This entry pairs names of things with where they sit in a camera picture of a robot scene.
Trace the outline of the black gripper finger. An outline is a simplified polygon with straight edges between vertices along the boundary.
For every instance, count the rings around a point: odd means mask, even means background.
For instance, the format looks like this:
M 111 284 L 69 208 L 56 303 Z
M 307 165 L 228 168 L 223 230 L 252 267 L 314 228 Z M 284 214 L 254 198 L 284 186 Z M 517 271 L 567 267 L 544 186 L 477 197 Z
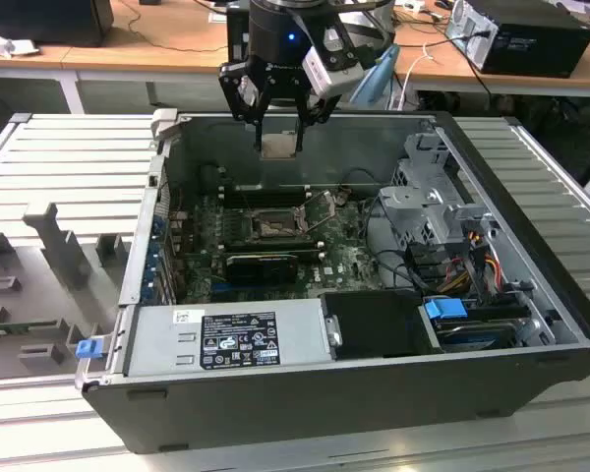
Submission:
M 308 107 L 308 97 L 305 94 L 300 93 L 295 98 L 298 114 L 296 123 L 296 150 L 303 149 L 303 140 L 306 129 L 317 123 L 325 123 L 334 111 L 340 98 L 341 95 L 336 95 L 330 98 L 320 98 L 312 108 Z
M 261 150 L 263 147 L 263 121 L 270 102 L 270 84 L 267 81 L 261 84 L 257 98 L 252 104 L 245 101 L 239 88 L 244 79 L 248 79 L 255 85 L 255 80 L 264 77 L 259 71 L 260 65 L 262 65 L 262 62 L 256 59 L 247 59 L 244 62 L 224 63 L 219 69 L 219 84 L 232 117 L 235 121 L 244 122 L 255 127 L 255 150 Z

